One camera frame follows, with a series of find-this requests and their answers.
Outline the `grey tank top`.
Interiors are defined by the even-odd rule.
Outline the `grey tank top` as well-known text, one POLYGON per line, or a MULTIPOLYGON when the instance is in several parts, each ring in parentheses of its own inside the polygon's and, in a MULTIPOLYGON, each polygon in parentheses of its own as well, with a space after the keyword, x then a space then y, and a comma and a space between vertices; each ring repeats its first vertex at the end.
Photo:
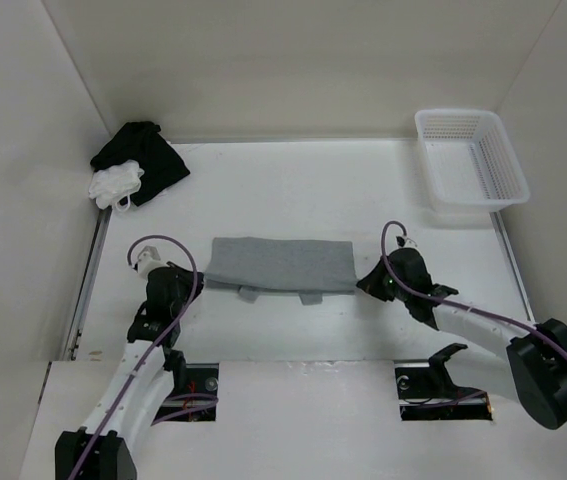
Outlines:
POLYGON ((265 294, 295 294, 305 306, 325 295, 352 295, 357 278, 349 241, 218 237, 204 273, 208 288, 235 290, 253 302, 265 294))

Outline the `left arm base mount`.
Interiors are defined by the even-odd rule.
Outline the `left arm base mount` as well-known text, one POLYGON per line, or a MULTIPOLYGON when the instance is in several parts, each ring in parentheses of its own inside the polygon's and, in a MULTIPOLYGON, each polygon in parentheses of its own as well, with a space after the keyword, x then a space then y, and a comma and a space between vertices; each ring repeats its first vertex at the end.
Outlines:
POLYGON ((218 364, 188 364, 154 422, 215 421, 219 373, 218 364))

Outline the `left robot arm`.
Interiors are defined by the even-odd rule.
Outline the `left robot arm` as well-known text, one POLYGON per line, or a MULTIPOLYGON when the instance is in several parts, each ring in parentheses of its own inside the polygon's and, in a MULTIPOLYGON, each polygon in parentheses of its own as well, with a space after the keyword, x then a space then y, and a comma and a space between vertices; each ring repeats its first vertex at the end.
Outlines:
POLYGON ((76 431, 54 448, 56 479, 136 479, 134 450, 164 400, 187 387, 184 354, 174 348, 180 319, 203 289, 203 275, 172 262, 142 272, 146 299, 127 331, 105 393, 76 431))

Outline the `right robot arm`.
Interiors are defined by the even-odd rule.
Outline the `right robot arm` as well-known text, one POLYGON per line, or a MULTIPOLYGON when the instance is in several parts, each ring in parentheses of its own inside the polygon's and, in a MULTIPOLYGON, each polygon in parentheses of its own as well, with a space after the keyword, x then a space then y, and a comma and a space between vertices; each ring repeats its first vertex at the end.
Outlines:
POLYGON ((356 286, 377 300, 402 303, 433 331, 459 337, 428 359, 434 393, 448 398, 480 390, 517 402, 546 429, 567 423, 565 323, 525 324, 464 303, 458 290, 432 280, 421 254, 409 247, 381 257, 356 286))

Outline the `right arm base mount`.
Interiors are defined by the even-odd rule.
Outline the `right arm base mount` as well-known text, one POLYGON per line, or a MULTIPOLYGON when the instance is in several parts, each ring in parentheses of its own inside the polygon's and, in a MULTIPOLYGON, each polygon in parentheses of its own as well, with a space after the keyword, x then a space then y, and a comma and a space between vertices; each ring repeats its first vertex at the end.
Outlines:
POLYGON ((447 362, 467 345, 450 344, 427 359, 394 364, 399 414, 402 421, 492 421, 488 395, 476 388, 458 386, 447 362))

